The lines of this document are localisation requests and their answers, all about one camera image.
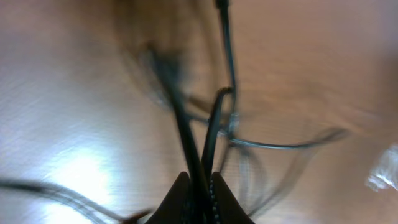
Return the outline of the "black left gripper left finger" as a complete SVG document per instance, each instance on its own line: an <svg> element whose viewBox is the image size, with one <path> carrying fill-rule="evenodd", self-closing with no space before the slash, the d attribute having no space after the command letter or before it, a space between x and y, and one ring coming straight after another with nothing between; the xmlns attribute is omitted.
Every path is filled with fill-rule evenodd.
<svg viewBox="0 0 398 224"><path fill-rule="evenodd" d="M184 205L190 189L190 178L186 172L179 173L158 209L146 224L183 223Z"/></svg>

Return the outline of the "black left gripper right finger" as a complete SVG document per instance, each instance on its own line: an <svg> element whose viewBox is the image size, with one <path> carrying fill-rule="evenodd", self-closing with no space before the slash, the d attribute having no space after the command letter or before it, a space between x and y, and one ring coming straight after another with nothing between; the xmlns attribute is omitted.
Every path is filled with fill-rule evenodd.
<svg viewBox="0 0 398 224"><path fill-rule="evenodd" d="M214 223L254 224L241 208L219 172L214 172L211 175L210 193Z"/></svg>

